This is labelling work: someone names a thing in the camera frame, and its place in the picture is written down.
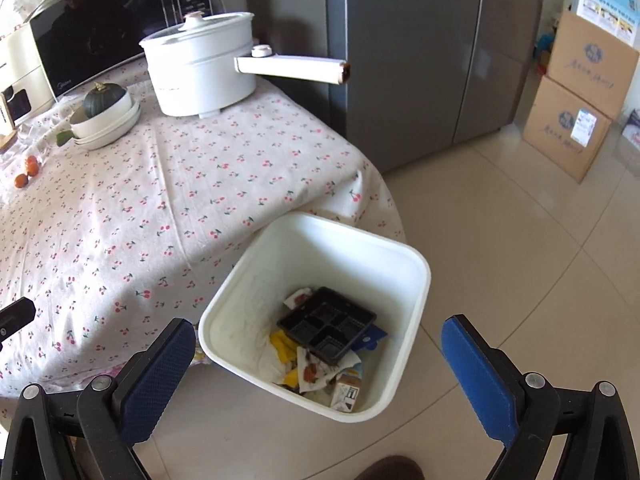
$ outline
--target stack of bowls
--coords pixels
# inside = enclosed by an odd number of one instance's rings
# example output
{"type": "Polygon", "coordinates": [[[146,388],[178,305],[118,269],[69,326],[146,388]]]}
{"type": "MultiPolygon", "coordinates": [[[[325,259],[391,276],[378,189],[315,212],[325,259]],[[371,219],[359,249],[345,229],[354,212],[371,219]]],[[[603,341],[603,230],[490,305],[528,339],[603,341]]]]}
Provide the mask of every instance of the stack of bowls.
{"type": "Polygon", "coordinates": [[[126,134],[140,117],[140,103],[127,91],[115,104],[88,119],[82,107],[71,116],[74,142],[84,150],[97,150],[126,134]]]}

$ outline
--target pot lid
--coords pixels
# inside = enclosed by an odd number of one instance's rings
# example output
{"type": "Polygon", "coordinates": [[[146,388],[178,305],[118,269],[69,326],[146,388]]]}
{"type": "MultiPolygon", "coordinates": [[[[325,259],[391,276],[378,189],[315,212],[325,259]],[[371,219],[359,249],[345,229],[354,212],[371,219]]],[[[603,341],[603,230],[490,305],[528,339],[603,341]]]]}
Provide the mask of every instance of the pot lid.
{"type": "Polygon", "coordinates": [[[184,23],[174,25],[173,27],[158,30],[140,41],[141,46],[145,46],[149,42],[166,43],[175,40],[187,40],[210,34],[221,28],[232,27],[247,20],[251,21],[254,15],[250,12],[228,12],[226,14],[215,14],[213,16],[204,17],[202,12],[190,12],[185,15],[184,23]]]}

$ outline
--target blue gripper pad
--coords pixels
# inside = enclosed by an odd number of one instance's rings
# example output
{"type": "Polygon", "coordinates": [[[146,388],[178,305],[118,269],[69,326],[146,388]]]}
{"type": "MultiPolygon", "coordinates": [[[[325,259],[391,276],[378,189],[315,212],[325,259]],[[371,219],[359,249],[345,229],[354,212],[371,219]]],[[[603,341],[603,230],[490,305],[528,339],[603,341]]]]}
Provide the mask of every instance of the blue gripper pad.
{"type": "Polygon", "coordinates": [[[518,434],[513,396],[460,322],[442,325],[442,352],[486,434],[508,448],[518,434]]]}
{"type": "Polygon", "coordinates": [[[193,325],[182,320],[127,393],[120,406],[120,437],[129,448],[151,436],[193,359],[195,343],[193,325]]]}

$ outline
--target tile floor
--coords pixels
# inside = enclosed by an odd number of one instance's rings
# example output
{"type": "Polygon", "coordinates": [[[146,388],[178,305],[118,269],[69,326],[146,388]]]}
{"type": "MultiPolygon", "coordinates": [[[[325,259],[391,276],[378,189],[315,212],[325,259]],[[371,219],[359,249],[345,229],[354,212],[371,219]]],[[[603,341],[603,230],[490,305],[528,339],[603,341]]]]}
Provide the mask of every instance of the tile floor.
{"type": "MultiPolygon", "coordinates": [[[[535,80],[523,101],[535,92],[535,80]]],[[[442,357],[464,313],[521,370],[590,390],[612,381],[640,442],[640,180],[610,134],[579,186],[516,124],[386,175],[433,283],[396,398],[363,424],[291,406],[223,370],[188,371],[150,441],[153,480],[350,480],[388,454],[433,480],[484,478],[501,451],[442,357]]],[[[539,478],[551,478],[555,438],[539,478]]]]}

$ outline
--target box logo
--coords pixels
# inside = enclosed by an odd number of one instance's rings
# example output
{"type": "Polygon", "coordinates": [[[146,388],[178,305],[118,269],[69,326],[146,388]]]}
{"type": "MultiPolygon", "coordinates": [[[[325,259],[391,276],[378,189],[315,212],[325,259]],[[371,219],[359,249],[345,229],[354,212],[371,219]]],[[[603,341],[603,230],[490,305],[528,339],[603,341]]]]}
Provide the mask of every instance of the box logo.
{"type": "Polygon", "coordinates": [[[574,127],[575,124],[574,115],[571,112],[567,112],[566,110],[564,112],[560,112],[558,114],[558,124],[560,124],[560,126],[562,126],[565,130],[570,130],[574,127]]]}
{"type": "Polygon", "coordinates": [[[584,54],[592,63],[599,63],[602,61],[602,49],[595,43],[588,43],[584,47],[584,54]]]}

